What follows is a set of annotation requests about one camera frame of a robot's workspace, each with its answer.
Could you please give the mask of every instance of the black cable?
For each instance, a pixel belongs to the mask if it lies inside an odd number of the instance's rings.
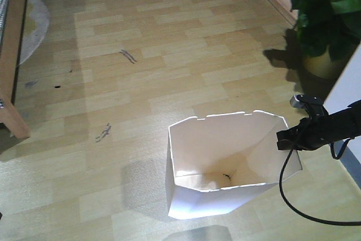
[[[333,146],[333,142],[330,144],[330,148],[331,148],[331,155],[332,155],[332,158],[333,159],[336,159],[336,160],[339,160],[342,155],[344,154],[345,150],[346,150],[346,147],[347,147],[347,144],[348,142],[351,140],[351,139],[354,139],[354,138],[348,138],[341,146],[341,149],[340,151],[338,152],[338,155],[336,155],[335,151],[334,151],[334,146]]]
[[[361,221],[332,221],[332,220],[322,220],[320,218],[316,218],[316,217],[312,217],[309,216],[308,214],[302,213],[301,211],[299,211],[296,207],[294,207],[293,205],[291,205],[291,203],[288,201],[288,199],[286,198],[286,196],[283,193],[283,188],[282,188],[282,179],[283,179],[283,173],[285,171],[285,168],[287,166],[288,160],[291,157],[292,152],[294,151],[294,148],[292,148],[283,164],[281,173],[280,173],[280,179],[279,179],[279,188],[280,188],[280,193],[282,196],[282,199],[284,200],[284,202],[288,205],[289,208],[291,208],[294,212],[296,212],[297,214],[299,214],[300,216],[308,219],[308,220],[312,220],[318,223],[322,223],[322,224],[328,224],[328,225],[335,225],[335,226],[361,226]]]

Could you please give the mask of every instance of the scuff mark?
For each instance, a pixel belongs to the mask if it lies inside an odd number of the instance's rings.
[[[120,53],[125,56],[131,63],[135,64],[137,61],[133,58],[132,55],[130,55],[127,51],[125,50],[120,50]]]
[[[29,81],[29,82],[25,83],[25,88],[31,89],[37,82],[38,82],[38,80]]]
[[[107,135],[109,135],[109,131],[110,131],[111,127],[112,127],[111,124],[108,123],[107,127],[102,131],[100,136],[95,138],[95,142],[100,142],[100,141],[102,141],[103,138],[105,138]]]

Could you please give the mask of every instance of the wooden bed frame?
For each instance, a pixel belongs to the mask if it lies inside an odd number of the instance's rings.
[[[30,136],[27,124],[13,104],[26,3],[27,0],[8,0],[0,52],[0,122],[17,138]]]

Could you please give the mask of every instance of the wooden floor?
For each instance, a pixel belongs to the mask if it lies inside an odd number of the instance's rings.
[[[0,134],[1,241],[361,240],[359,227],[296,215],[277,187],[230,214],[167,216],[168,125],[261,109],[293,126],[305,114],[291,96],[332,85],[295,69],[297,55],[272,57],[290,26],[266,0],[43,1],[50,29],[16,93],[32,136]],[[291,202],[361,220],[360,189],[328,149],[300,157]]]

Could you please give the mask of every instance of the wooden baseboard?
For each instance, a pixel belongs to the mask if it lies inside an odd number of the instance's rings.
[[[297,20],[298,11],[291,11],[290,0],[268,0],[285,17],[285,19],[294,25]]]

